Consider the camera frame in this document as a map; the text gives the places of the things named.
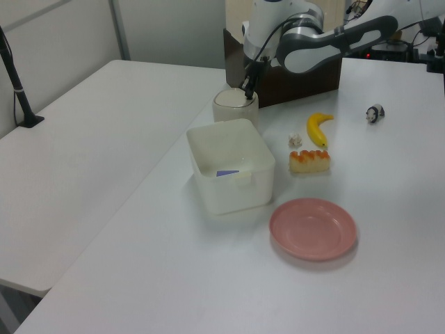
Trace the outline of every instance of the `white plastic container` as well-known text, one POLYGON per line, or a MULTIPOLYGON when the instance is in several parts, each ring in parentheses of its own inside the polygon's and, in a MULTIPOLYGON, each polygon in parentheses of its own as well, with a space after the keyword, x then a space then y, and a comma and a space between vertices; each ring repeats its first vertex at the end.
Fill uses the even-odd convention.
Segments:
POLYGON ((187 131, 195 179, 214 214, 264 205, 272 197, 275 158, 246 119, 187 131), (218 172, 234 171, 223 176, 218 172))
POLYGON ((251 100, 245 98, 244 90, 230 88, 219 92, 213 99, 213 119, 215 122, 245 118, 258 129, 258 95, 251 100))

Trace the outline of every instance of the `floor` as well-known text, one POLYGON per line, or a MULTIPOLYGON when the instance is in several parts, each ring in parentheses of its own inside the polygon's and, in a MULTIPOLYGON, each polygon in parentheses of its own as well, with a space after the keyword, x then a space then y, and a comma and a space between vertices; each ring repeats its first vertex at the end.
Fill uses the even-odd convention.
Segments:
POLYGON ((0 334, 13 334, 41 300, 0 285, 0 334))

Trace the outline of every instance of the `pink plate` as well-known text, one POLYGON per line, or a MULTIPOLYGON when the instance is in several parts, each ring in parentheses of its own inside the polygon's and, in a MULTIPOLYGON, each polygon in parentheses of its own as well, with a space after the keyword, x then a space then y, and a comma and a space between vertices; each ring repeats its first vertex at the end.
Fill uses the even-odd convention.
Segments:
POLYGON ((344 254, 357 237, 348 212, 317 198, 299 198, 280 205, 270 218, 269 228, 286 252, 313 261, 344 254))

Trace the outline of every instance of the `cardboard box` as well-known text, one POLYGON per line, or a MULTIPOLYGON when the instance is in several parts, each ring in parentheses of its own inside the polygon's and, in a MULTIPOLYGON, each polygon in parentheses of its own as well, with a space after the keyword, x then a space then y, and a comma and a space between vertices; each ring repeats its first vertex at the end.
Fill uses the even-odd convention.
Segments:
MULTIPOLYGON (((311 1, 325 13, 324 31, 343 24, 345 0, 311 1)), ((226 29, 224 29, 224 50, 226 81, 231 87, 238 87, 244 80, 242 22, 249 20, 252 0, 226 0, 226 29)), ((300 99, 339 87, 341 59, 331 61, 314 71, 294 74, 282 67, 272 67, 258 87, 259 107, 300 99)))

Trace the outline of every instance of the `banana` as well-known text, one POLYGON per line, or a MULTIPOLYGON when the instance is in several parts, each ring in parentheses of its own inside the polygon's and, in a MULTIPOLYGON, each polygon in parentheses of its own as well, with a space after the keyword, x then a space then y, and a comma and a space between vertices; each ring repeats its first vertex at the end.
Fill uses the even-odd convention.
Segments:
POLYGON ((318 126, 326 120, 333 119, 333 115, 326 115, 324 113, 314 113, 307 119, 307 134, 309 134, 310 139, 314 142, 315 145, 318 145, 322 148, 327 148, 326 136, 318 126))

